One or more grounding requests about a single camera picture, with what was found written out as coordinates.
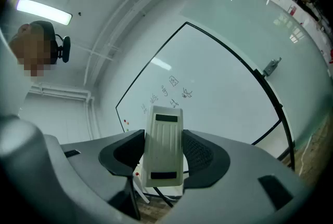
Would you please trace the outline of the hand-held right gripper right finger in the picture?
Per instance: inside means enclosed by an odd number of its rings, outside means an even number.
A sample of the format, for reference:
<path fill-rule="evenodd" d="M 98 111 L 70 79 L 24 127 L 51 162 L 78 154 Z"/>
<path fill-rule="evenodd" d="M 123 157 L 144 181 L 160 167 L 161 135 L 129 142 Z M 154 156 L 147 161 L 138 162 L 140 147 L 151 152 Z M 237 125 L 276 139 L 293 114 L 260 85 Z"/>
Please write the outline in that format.
<path fill-rule="evenodd" d="M 266 151 L 216 135 L 183 131 L 189 167 L 166 224 L 285 224 L 311 190 Z"/>

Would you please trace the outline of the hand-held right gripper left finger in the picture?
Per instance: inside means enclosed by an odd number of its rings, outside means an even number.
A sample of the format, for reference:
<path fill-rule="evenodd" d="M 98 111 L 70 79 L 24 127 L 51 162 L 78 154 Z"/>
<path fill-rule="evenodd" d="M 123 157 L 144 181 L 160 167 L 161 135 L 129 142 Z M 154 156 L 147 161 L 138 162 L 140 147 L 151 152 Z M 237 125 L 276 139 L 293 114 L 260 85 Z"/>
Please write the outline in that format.
<path fill-rule="evenodd" d="M 56 224 L 138 224 L 133 171 L 143 130 L 61 145 L 44 136 L 48 176 L 43 212 Z"/>

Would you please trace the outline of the white whiteboard eraser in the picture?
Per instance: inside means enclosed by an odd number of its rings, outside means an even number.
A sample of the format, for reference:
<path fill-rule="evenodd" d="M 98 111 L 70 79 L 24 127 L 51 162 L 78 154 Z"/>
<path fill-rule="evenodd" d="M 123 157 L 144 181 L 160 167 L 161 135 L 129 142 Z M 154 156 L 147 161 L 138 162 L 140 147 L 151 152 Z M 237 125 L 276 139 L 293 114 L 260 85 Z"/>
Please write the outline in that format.
<path fill-rule="evenodd" d="M 182 134 L 182 109 L 150 107 L 141 174 L 144 187 L 174 187 L 183 184 Z"/>

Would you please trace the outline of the black framed whiteboard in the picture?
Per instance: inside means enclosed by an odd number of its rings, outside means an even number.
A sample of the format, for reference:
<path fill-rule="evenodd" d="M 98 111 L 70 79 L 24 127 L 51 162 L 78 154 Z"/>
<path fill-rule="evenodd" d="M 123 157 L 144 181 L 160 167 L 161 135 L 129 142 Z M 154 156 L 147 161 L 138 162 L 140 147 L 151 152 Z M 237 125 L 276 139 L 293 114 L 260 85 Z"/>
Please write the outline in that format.
<path fill-rule="evenodd" d="M 144 129 L 151 106 L 182 109 L 185 129 L 248 144 L 281 123 L 254 71 L 189 22 L 140 70 L 116 105 L 122 130 Z"/>

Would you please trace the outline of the person's white t-shirt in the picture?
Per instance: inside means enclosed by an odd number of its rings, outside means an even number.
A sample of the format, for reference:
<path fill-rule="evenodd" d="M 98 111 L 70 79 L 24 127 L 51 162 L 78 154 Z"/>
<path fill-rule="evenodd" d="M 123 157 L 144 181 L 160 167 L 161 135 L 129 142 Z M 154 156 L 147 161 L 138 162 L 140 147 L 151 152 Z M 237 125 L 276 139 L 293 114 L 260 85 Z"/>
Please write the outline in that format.
<path fill-rule="evenodd" d="M 0 30 L 0 116 L 17 115 L 32 81 Z"/>

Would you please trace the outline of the white ceiling pipe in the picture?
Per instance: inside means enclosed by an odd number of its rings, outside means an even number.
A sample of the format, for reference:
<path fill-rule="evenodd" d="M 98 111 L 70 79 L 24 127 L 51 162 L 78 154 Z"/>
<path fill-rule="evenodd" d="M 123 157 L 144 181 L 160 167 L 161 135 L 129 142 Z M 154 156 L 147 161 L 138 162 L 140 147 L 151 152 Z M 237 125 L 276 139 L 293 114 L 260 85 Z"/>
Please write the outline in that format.
<path fill-rule="evenodd" d="M 124 0 L 107 18 L 106 23 L 96 38 L 90 51 L 83 85 L 94 85 L 110 52 L 120 52 L 119 42 L 135 24 L 135 21 L 145 17 L 150 8 L 160 0 Z"/>

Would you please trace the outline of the long ceiling light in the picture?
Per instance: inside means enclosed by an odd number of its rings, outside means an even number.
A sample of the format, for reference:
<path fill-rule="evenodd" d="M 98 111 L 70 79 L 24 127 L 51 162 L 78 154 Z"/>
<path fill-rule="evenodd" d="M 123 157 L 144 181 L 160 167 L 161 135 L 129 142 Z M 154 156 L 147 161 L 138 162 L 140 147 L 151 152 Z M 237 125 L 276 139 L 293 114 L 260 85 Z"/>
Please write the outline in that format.
<path fill-rule="evenodd" d="M 63 25 L 68 25 L 72 19 L 72 14 L 31 0 L 18 0 L 16 9 Z"/>

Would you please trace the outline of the metal glass wall clamp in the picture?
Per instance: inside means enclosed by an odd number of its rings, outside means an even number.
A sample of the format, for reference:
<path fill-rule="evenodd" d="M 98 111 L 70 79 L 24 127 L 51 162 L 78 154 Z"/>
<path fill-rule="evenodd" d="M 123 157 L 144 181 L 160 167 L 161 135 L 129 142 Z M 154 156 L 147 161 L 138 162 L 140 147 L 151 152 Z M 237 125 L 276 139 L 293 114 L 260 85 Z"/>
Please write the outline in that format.
<path fill-rule="evenodd" d="M 270 76 L 274 72 L 274 70 L 277 68 L 280 61 L 281 61 L 281 57 L 279 57 L 278 59 L 271 60 L 268 63 L 268 65 L 264 68 L 262 76 L 263 77 Z"/>

